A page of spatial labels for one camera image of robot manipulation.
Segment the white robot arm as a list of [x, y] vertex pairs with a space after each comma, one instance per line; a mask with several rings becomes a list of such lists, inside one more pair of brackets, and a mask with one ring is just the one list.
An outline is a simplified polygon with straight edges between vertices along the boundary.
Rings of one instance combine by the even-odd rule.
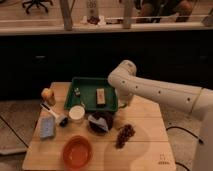
[[108, 83], [118, 98], [129, 102], [137, 95], [156, 103], [169, 105], [201, 121], [192, 171], [213, 171], [213, 90], [136, 76], [136, 65], [123, 60], [109, 75]]

